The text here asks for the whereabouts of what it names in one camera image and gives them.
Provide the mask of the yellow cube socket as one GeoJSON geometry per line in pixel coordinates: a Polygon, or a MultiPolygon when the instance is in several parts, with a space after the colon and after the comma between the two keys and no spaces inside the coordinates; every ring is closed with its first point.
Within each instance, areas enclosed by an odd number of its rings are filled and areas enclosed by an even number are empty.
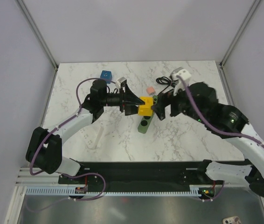
{"type": "Polygon", "coordinates": [[[151,109],[151,106],[153,106],[153,97],[140,97],[140,99],[145,104],[138,107],[138,115],[151,117],[153,114],[153,110],[151,109]]]}

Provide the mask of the green power strip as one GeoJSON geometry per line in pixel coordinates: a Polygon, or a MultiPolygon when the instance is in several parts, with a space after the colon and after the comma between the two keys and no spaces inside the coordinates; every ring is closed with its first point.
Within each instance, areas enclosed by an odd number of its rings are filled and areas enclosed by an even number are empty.
{"type": "MultiPolygon", "coordinates": [[[[157,103],[157,100],[158,100],[158,97],[156,95],[153,95],[153,104],[156,104],[157,103]]],[[[141,122],[138,126],[138,132],[139,133],[142,133],[142,134],[145,134],[151,124],[151,121],[153,119],[153,116],[154,116],[154,112],[152,114],[151,117],[148,117],[148,116],[141,116],[142,119],[141,119],[141,122]]]]}

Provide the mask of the blue cube socket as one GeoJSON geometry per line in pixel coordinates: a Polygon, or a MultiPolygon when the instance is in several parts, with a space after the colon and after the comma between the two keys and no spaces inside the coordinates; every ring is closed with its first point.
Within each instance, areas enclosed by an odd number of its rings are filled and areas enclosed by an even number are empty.
{"type": "Polygon", "coordinates": [[[103,70],[100,75],[101,79],[104,79],[108,84],[112,82],[112,72],[108,70],[103,70]]]}

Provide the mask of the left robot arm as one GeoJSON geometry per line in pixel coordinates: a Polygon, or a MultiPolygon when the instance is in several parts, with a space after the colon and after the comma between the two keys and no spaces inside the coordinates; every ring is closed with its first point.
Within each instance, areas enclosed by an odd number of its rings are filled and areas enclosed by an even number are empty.
{"type": "Polygon", "coordinates": [[[85,172],[80,169],[79,162],[63,156],[63,144],[98,120],[106,106],[118,107],[120,112],[129,116],[137,114],[138,107],[145,104],[130,90],[124,77],[119,79],[119,90],[116,92],[108,90],[105,79],[91,80],[93,83],[89,94],[84,101],[78,101],[78,109],[71,116],[51,128],[39,126],[33,131],[26,153],[31,175],[60,173],[69,176],[74,183],[83,182],[85,172]]]}

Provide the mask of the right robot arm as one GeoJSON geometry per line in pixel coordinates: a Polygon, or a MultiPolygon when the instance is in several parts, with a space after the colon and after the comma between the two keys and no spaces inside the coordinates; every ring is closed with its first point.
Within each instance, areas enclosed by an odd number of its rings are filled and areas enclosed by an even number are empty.
{"type": "Polygon", "coordinates": [[[239,109],[219,103],[215,89],[204,82],[192,84],[176,94],[173,90],[160,94],[151,109],[163,120],[167,106],[172,117],[182,113],[204,124],[212,134],[240,150],[250,162],[249,165],[231,165],[203,160],[196,172],[200,183],[211,180],[238,183],[264,198],[264,143],[239,109]]]}

